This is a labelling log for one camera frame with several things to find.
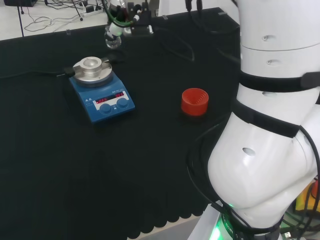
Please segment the red digital display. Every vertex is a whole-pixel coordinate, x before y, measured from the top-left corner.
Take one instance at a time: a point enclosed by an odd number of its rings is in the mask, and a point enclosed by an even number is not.
[[[104,98],[95,100],[96,104],[100,104],[100,103],[103,103],[103,102],[106,102],[106,101],[108,101],[108,98],[107,98],[107,97],[104,97]]]
[[[121,97],[121,96],[123,96],[123,95],[125,95],[123,92],[119,92],[119,93],[116,93],[116,94],[115,94],[115,97],[118,98],[118,97]]]
[[[106,102],[108,100],[119,98],[119,97],[124,96],[124,95],[125,94],[123,92],[119,92],[119,93],[116,93],[116,94],[113,94],[113,95],[110,95],[110,96],[106,96],[106,97],[97,99],[97,100],[95,100],[95,103],[96,104],[101,104],[101,103]]]

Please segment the black strap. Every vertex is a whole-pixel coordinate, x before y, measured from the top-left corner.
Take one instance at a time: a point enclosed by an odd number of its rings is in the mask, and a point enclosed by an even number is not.
[[[275,225],[268,228],[254,228],[254,227],[249,228],[239,223],[239,221],[234,220],[233,217],[230,217],[229,221],[232,225],[233,233],[244,233],[245,235],[258,235],[258,234],[267,234],[267,233],[273,233],[278,231],[283,219],[284,219],[284,216],[282,216],[279,222],[277,222]]]
[[[255,125],[269,132],[279,134],[288,138],[293,138],[297,135],[300,126],[286,121],[276,119],[272,116],[258,112],[238,100],[235,100],[232,105],[232,112],[241,120],[248,124]]]
[[[302,77],[293,78],[253,76],[241,72],[239,82],[243,86],[253,90],[273,93],[293,93],[320,86],[320,72],[307,72]]]

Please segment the yellow object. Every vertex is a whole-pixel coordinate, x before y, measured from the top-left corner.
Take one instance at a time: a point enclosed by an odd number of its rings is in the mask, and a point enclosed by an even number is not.
[[[300,193],[300,195],[296,198],[295,202],[295,210],[296,211],[303,211],[305,209],[305,204],[306,204],[306,198],[307,198],[307,193],[308,189],[311,186],[312,183],[310,183],[303,191]],[[309,200],[308,200],[308,205],[307,209],[312,210],[314,208],[314,205],[316,203],[315,198],[310,194]],[[317,207],[317,212],[320,213],[320,202]]]

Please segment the blue device housing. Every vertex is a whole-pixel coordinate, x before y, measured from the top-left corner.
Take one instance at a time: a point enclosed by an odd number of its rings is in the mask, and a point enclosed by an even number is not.
[[[117,115],[132,111],[136,108],[122,81],[116,76],[114,72],[112,72],[111,74],[111,82],[99,87],[81,86],[76,82],[74,77],[69,78],[72,87],[77,93],[80,102],[92,123],[97,123],[102,120],[113,118]],[[96,102],[94,101],[106,98],[111,95],[116,95],[121,92],[125,92],[123,94],[125,94],[126,96],[114,98],[111,101],[106,101],[106,103],[100,103],[99,109],[97,110],[97,104],[95,104]]]

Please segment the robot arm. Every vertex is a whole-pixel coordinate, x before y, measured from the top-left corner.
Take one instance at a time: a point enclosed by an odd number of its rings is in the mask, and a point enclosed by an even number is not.
[[[142,7],[139,4],[135,5],[133,11],[136,14],[131,21],[127,21],[128,11],[124,0],[111,0],[109,7],[105,3],[105,0],[102,0],[102,3],[111,22],[110,25],[105,27],[105,42],[108,48],[116,49],[121,45],[120,36],[124,33],[124,29],[130,28],[139,21]]]
[[[314,151],[299,126],[320,149],[320,88],[299,81],[320,71],[320,1],[237,2],[237,108],[211,153],[208,174],[224,202],[252,228],[265,229],[317,175]]]

